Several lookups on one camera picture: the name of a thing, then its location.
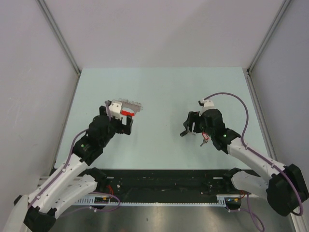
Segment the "key with red tag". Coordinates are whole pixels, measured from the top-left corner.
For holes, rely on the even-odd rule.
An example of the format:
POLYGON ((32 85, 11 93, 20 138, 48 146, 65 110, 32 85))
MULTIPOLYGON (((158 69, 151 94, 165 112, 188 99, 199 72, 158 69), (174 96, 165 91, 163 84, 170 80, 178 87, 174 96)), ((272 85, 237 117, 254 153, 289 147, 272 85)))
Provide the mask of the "key with red tag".
POLYGON ((209 136, 205 132, 202 132, 201 135, 203 139, 202 139, 202 143, 200 144, 200 147, 207 144, 209 141, 209 136))

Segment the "silver red keyring holder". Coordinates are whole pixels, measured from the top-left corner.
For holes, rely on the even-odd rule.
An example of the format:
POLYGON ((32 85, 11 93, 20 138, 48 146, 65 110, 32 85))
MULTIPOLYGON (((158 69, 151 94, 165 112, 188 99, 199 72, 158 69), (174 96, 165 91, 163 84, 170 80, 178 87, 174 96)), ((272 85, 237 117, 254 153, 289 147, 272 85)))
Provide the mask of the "silver red keyring holder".
POLYGON ((121 114, 123 116, 134 117, 143 110, 143 106, 140 102, 130 101, 128 99, 119 99, 118 101, 122 104, 121 114))

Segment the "key with black tag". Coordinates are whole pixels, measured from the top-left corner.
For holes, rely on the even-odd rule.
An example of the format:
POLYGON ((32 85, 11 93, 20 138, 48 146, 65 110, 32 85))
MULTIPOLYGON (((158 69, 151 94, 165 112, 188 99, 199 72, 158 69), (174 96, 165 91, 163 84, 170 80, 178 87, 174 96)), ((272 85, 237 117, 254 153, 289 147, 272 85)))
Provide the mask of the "key with black tag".
POLYGON ((185 131, 183 131, 183 132, 180 133, 180 136, 183 137, 183 136, 187 135, 188 133, 189 133, 189 132, 185 130, 185 131))

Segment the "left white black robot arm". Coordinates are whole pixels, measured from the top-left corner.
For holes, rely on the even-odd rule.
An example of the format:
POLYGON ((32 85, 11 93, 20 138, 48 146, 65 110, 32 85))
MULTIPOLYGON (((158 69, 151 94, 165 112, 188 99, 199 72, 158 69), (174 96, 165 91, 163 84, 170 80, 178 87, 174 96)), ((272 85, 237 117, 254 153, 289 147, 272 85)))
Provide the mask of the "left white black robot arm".
POLYGON ((35 191, 20 195, 4 226, 5 232, 48 232, 56 220, 80 198, 106 187, 106 175, 91 164, 115 134, 130 135, 134 113, 123 110, 122 103, 107 101, 99 108, 88 128, 78 133, 67 159, 35 191))

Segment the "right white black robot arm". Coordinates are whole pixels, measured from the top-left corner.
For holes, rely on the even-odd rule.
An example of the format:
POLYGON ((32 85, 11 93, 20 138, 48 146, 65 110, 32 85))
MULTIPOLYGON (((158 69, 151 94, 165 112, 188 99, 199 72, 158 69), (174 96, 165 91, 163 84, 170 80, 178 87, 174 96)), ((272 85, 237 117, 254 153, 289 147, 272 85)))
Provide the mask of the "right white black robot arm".
POLYGON ((218 109, 207 109, 203 112, 190 111, 183 124, 186 132, 207 135, 213 146, 249 166, 257 175, 234 168, 228 179, 223 181, 223 189, 228 194, 245 190, 265 198, 271 208, 281 216, 303 214, 303 202, 309 192, 299 167, 285 165, 267 158, 245 143, 239 133, 225 126, 222 113, 218 109))

